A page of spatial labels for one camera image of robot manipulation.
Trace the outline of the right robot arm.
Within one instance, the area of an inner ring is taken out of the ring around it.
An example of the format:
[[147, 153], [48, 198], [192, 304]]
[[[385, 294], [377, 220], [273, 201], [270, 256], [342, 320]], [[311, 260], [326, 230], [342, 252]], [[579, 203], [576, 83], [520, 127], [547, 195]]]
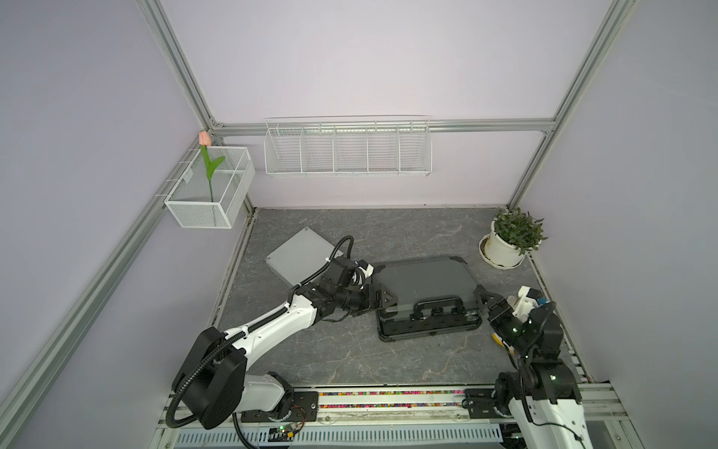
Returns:
[[498, 414], [513, 418], [528, 448], [591, 448], [579, 385], [560, 358], [556, 304], [529, 287], [503, 297], [480, 285], [475, 296], [514, 367], [495, 382]]

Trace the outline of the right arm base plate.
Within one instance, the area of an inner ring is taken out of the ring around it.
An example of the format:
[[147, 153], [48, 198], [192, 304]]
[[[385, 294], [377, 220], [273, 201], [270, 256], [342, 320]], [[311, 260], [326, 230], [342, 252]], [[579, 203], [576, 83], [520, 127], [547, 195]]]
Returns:
[[509, 393], [495, 388], [467, 388], [461, 402], [470, 419], [512, 418]]

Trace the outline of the silver aluminium poker case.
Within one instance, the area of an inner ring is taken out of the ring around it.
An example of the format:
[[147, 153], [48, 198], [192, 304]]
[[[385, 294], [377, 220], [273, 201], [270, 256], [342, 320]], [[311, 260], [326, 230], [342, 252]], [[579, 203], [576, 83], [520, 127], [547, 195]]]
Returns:
[[305, 227], [270, 253], [266, 262], [282, 281], [294, 286], [321, 269], [333, 249], [333, 244]]

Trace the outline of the dark grey poker case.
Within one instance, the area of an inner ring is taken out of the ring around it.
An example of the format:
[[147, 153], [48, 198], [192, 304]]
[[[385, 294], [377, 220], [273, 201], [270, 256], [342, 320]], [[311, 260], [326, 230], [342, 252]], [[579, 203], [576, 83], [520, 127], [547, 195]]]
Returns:
[[474, 297], [479, 283], [460, 256], [382, 263], [372, 281], [398, 297], [396, 306], [376, 311], [383, 342], [471, 331], [482, 323]]

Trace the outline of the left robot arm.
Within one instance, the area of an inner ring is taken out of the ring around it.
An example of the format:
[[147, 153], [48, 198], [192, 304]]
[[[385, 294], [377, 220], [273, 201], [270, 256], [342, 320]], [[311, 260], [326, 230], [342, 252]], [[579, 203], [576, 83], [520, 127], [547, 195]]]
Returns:
[[202, 331], [172, 383], [166, 425], [182, 428], [198, 422], [212, 430], [244, 412], [265, 413], [276, 421], [290, 418], [297, 409], [294, 388], [274, 372], [250, 375], [249, 368], [281, 342], [329, 320], [337, 310], [356, 317], [398, 303], [379, 281], [379, 268], [340, 250], [354, 243], [353, 237], [343, 237], [325, 263], [293, 286], [277, 308], [233, 329]]

